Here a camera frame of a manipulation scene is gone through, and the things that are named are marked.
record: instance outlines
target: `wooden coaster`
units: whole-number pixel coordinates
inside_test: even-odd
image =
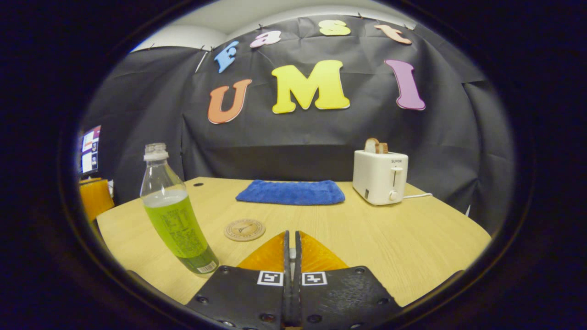
[[[257,220],[240,219],[226,226],[224,235],[233,241],[247,242],[261,237],[265,233],[265,226]]]

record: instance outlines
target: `wooden table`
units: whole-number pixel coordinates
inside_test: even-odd
[[[195,183],[203,186],[194,187]],[[338,182],[346,200],[330,206],[286,206],[235,199],[251,180],[199,177],[186,182],[195,215],[208,243],[224,265],[236,266],[261,244],[289,230],[315,237],[348,266],[364,265],[400,306],[428,293],[458,270],[466,269],[490,242],[477,223],[432,197],[372,206]],[[423,191],[406,186],[405,195]],[[224,236],[234,220],[253,218],[266,232],[250,242]],[[151,285],[186,304],[204,285],[167,249],[151,225],[140,199],[117,206],[97,218],[102,236],[119,263]]]

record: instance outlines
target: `foam letter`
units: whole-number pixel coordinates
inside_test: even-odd
[[[281,31],[270,31],[255,37],[255,41],[251,42],[251,48],[261,47],[262,45],[271,45],[281,40],[279,37]]]
[[[233,88],[234,101],[232,107],[227,111],[222,111],[222,99],[224,98],[224,92],[228,90],[228,86],[220,86],[210,92],[210,106],[208,108],[208,120],[212,124],[228,123],[232,119],[235,119],[239,113],[241,113],[242,105],[245,103],[245,94],[247,92],[247,86],[252,83],[251,79],[243,79],[239,82],[235,82]]]
[[[397,42],[405,43],[406,45],[411,44],[410,39],[406,39],[406,38],[403,38],[402,36],[400,36],[400,34],[402,34],[402,32],[400,30],[393,29],[389,25],[375,25],[375,28],[380,29],[381,31],[383,31],[383,33],[385,33],[386,36],[388,36],[389,38],[391,38]]]
[[[237,53],[237,49],[234,48],[234,46],[236,45],[238,45],[238,41],[231,42],[230,45],[228,45],[228,47],[224,48],[214,58],[214,60],[218,61],[218,65],[220,65],[218,73],[224,71],[224,69],[226,69],[230,64],[234,62],[234,58],[231,56],[234,56]]]
[[[396,100],[397,105],[404,109],[424,110],[426,104],[418,95],[418,88],[411,74],[414,67],[409,63],[393,59],[386,59],[385,64],[391,66],[396,75],[397,87],[400,90],[400,96]]]
[[[291,101],[291,92],[303,109],[310,107],[316,89],[318,109],[345,109],[350,101],[342,92],[339,70],[342,62],[339,60],[322,60],[314,66],[310,76],[306,78],[293,65],[280,66],[271,74],[277,78],[277,103],[273,106],[274,113],[287,113],[295,110],[295,103]]]
[[[350,29],[343,21],[326,20],[318,23],[318,26],[322,28],[320,32],[324,35],[347,35],[350,33]]]

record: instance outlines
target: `bottle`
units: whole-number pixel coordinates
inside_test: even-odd
[[[147,170],[140,197],[155,230],[171,252],[197,275],[210,275],[218,258],[202,233],[185,184],[167,164],[165,143],[145,146]]]

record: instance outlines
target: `monitor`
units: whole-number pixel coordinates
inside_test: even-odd
[[[79,174],[81,177],[98,172],[98,142],[101,127],[102,125],[88,130],[80,138]]]

